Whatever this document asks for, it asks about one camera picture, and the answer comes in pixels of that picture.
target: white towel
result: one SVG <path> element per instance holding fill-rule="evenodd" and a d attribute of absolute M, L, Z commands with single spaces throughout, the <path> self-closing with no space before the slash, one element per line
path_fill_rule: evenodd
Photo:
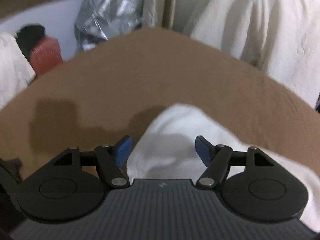
<path fill-rule="evenodd" d="M 315 107 L 320 0 L 200 0 L 184 33 L 249 62 Z"/>
<path fill-rule="evenodd" d="M 198 135 L 204 136 L 213 145 L 225 144 L 236 151 L 247 151 L 249 147 L 200 109 L 175 105 L 151 123 L 131 153 L 127 162 L 130 181 L 138 178 L 192 179 L 196 182 L 206 169 L 195 150 Z M 320 232 L 320 178 L 299 163 L 261 150 L 306 186 L 309 199 L 300 220 L 312 230 Z M 229 177 L 243 170 L 243 167 L 232 167 Z"/>
<path fill-rule="evenodd" d="M 36 76 L 22 54 L 15 38 L 0 35 L 0 110 L 18 93 L 25 90 Z"/>

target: grooved texture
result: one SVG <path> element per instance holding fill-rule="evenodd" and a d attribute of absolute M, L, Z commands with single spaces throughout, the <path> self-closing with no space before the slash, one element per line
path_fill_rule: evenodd
<path fill-rule="evenodd" d="M 48 225 L 26 220 L 14 240 L 247 240 L 312 239 L 315 233 L 298 220 L 278 224 L 247 221 L 227 210 L 212 191 L 189 180 L 135 180 L 111 191 L 91 214 L 73 222 Z"/>

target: metal pin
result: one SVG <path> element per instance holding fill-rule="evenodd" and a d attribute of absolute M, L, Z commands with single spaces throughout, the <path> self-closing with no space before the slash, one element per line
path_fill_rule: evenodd
<path fill-rule="evenodd" d="M 115 186 L 124 186 L 127 184 L 127 180 L 124 178 L 114 178 L 111 183 Z"/>
<path fill-rule="evenodd" d="M 214 179 L 211 178 L 201 178 L 199 183 L 203 186 L 212 186 L 214 184 Z"/>

